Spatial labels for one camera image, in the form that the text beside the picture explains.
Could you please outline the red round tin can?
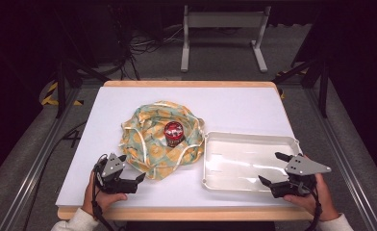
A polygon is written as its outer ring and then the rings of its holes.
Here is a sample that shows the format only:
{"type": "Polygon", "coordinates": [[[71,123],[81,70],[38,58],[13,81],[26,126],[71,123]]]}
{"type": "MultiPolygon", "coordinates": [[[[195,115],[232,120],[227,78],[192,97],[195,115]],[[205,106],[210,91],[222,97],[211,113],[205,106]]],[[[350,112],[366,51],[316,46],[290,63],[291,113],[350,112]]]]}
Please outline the red round tin can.
{"type": "Polygon", "coordinates": [[[163,129],[163,134],[169,147],[175,147],[185,139],[184,127],[178,121],[168,122],[163,129]]]}

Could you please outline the yellow green patterned cloth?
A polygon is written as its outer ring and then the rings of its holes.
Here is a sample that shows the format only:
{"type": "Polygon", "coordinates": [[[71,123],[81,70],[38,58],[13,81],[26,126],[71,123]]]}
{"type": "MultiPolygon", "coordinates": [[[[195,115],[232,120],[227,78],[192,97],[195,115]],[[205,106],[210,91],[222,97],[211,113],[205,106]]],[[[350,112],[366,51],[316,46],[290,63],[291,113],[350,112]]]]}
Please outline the yellow green patterned cloth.
{"type": "Polygon", "coordinates": [[[179,166],[197,162],[204,153],[204,120],[187,107],[169,101],[158,101],[137,108],[122,123],[120,149],[127,162],[146,177],[162,180],[179,166]],[[185,139],[175,147],[166,144],[163,129],[170,121],[184,127],[185,139]]]}

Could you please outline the white plastic tray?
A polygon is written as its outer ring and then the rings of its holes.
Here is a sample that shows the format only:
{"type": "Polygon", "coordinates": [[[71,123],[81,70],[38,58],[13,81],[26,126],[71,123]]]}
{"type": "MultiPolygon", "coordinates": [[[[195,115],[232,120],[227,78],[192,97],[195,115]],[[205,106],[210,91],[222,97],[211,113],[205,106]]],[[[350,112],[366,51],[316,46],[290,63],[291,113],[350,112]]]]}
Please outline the white plastic tray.
{"type": "Polygon", "coordinates": [[[272,183],[288,179],[286,161],[275,153],[301,153],[292,137],[210,132],[205,137],[203,185],[212,191],[269,192],[259,176],[272,183]]]}

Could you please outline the yellow black hazard tape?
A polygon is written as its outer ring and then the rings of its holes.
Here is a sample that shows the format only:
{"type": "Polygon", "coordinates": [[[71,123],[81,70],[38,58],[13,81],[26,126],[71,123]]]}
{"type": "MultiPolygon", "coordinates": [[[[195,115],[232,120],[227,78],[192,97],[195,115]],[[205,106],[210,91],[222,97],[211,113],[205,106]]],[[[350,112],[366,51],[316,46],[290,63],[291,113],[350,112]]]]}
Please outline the yellow black hazard tape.
{"type": "Polygon", "coordinates": [[[59,105],[59,100],[53,98],[53,94],[57,88],[58,88],[58,82],[54,81],[48,88],[44,98],[41,100],[42,105],[54,105],[54,106],[59,105]]]}
{"type": "MultiPolygon", "coordinates": [[[[308,71],[308,69],[298,71],[298,72],[295,73],[295,75],[296,76],[304,76],[304,75],[306,75],[307,71],[308,71]]],[[[287,71],[280,71],[280,72],[276,73],[275,77],[279,78],[279,77],[285,75],[286,73],[287,73],[287,71]]],[[[278,88],[278,92],[279,92],[281,99],[285,99],[284,91],[282,89],[278,88]]]]}

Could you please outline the person's left hand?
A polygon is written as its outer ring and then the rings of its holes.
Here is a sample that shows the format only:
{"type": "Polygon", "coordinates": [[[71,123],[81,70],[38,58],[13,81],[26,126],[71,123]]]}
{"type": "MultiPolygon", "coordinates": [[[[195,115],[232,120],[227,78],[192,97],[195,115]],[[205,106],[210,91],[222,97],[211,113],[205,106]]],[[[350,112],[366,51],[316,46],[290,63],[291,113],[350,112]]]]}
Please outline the person's left hand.
{"type": "MultiPolygon", "coordinates": [[[[93,186],[94,183],[94,173],[92,172],[89,177],[89,182],[85,190],[84,202],[81,209],[93,215],[92,208],[92,193],[95,190],[93,186]]],[[[125,193],[107,194],[104,192],[96,191],[95,201],[101,207],[102,212],[105,213],[115,202],[127,200],[128,197],[125,193]]]]}

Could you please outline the white metal stand frame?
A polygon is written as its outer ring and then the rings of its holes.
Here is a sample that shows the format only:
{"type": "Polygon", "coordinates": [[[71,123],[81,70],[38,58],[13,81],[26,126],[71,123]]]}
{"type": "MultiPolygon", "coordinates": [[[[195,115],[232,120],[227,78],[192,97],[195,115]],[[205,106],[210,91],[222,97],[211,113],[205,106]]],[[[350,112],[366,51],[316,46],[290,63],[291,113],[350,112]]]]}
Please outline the white metal stand frame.
{"type": "Polygon", "coordinates": [[[267,65],[261,50],[264,31],[271,7],[256,12],[191,12],[185,5],[183,17],[184,43],[181,71],[189,71],[189,29],[190,28],[256,28],[257,37],[250,41],[260,72],[267,72],[267,65]]]}

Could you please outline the white table mat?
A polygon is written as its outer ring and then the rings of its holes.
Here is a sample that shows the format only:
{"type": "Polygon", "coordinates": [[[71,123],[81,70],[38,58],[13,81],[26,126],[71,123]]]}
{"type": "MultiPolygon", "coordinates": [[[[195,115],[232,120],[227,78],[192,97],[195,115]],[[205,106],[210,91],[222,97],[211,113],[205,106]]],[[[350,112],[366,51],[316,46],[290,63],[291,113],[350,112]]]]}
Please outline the white table mat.
{"type": "MultiPolygon", "coordinates": [[[[267,88],[103,87],[98,91],[88,123],[57,199],[59,207],[79,207],[88,176],[98,158],[116,152],[121,125],[135,110],[161,100],[187,107],[204,119],[205,132],[294,138],[280,96],[267,88]]],[[[208,190],[202,183],[204,157],[178,167],[164,180],[145,179],[120,208],[284,207],[271,192],[208,190]]]]}

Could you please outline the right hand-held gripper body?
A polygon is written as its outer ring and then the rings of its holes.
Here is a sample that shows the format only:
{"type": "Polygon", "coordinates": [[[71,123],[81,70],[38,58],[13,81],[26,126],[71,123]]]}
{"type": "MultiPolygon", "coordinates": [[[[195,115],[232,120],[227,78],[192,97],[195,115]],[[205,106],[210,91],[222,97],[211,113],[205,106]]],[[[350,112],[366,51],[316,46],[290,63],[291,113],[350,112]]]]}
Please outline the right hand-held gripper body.
{"type": "Polygon", "coordinates": [[[285,167],[288,180],[279,183],[271,183],[269,187],[275,198],[287,194],[306,196],[315,186],[317,173],[328,173],[332,169],[318,162],[305,158],[303,155],[292,155],[292,159],[285,167]]]}

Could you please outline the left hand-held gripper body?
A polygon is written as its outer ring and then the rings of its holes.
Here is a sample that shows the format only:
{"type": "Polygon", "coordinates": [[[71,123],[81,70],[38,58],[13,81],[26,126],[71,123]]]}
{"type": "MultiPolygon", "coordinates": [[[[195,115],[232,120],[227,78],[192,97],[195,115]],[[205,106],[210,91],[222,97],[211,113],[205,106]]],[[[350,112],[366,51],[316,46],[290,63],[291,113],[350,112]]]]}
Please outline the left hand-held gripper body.
{"type": "Polygon", "coordinates": [[[94,166],[94,183],[104,193],[135,193],[138,184],[135,180],[122,179],[120,174],[125,168],[114,153],[102,155],[94,166]]]}

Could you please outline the person's right hand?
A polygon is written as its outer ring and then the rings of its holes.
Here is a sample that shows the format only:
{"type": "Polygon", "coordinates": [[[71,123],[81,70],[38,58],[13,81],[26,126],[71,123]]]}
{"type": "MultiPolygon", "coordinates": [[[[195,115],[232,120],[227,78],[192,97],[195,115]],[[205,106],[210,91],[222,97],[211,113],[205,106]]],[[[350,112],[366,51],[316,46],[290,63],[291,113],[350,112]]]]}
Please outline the person's right hand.
{"type": "MultiPolygon", "coordinates": [[[[324,181],[323,176],[320,173],[315,175],[316,179],[316,195],[321,204],[322,213],[319,217],[320,221],[330,221],[339,218],[339,212],[334,206],[332,196],[327,184],[324,181]]],[[[296,206],[304,208],[308,213],[314,215],[315,211],[315,199],[310,194],[305,197],[296,195],[285,195],[284,199],[296,206]]]]}

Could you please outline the aluminium floor rail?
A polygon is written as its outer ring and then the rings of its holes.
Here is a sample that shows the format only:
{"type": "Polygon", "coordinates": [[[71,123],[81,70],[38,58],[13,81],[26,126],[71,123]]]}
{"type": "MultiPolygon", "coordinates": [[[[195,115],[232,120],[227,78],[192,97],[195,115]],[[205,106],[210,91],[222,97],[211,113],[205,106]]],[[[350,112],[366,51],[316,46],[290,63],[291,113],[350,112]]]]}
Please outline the aluminium floor rail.
{"type": "Polygon", "coordinates": [[[57,140],[79,91],[67,91],[64,95],[66,106],[59,117],[58,108],[43,108],[0,168],[0,199],[3,202],[0,209],[6,209],[1,216],[0,231],[13,231],[34,194],[48,155],[53,150],[54,141],[57,140]]]}
{"type": "Polygon", "coordinates": [[[364,220],[366,228],[369,231],[377,231],[377,216],[374,213],[366,194],[364,193],[363,187],[359,182],[353,167],[348,162],[346,153],[341,147],[330,121],[322,115],[319,109],[318,97],[315,95],[313,90],[305,90],[305,94],[314,108],[314,112],[318,117],[324,133],[326,134],[327,140],[332,146],[333,158],[335,159],[344,182],[350,191],[362,219],[364,220]]]}

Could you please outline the black metal tripod stand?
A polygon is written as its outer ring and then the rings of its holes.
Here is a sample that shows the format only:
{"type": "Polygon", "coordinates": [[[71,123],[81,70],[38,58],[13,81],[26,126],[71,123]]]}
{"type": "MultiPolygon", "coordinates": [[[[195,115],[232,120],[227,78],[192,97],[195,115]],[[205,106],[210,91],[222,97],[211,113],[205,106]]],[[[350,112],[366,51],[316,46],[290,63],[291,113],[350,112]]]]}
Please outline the black metal tripod stand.
{"type": "Polygon", "coordinates": [[[102,83],[109,81],[109,78],[103,74],[98,73],[90,67],[81,64],[73,59],[63,58],[59,61],[57,66],[57,81],[58,81],[58,112],[56,118],[60,118],[68,105],[65,93],[65,85],[69,84],[73,89],[78,89],[82,84],[82,75],[78,72],[81,69],[87,75],[91,76],[102,83]]]}
{"type": "Polygon", "coordinates": [[[329,82],[329,67],[327,62],[323,59],[314,59],[304,62],[284,74],[276,76],[272,82],[275,85],[285,82],[292,76],[295,76],[298,72],[306,70],[306,74],[300,81],[300,85],[305,89],[311,89],[316,81],[319,81],[318,91],[318,108],[323,117],[327,117],[326,105],[327,105],[327,89],[329,82]]]}

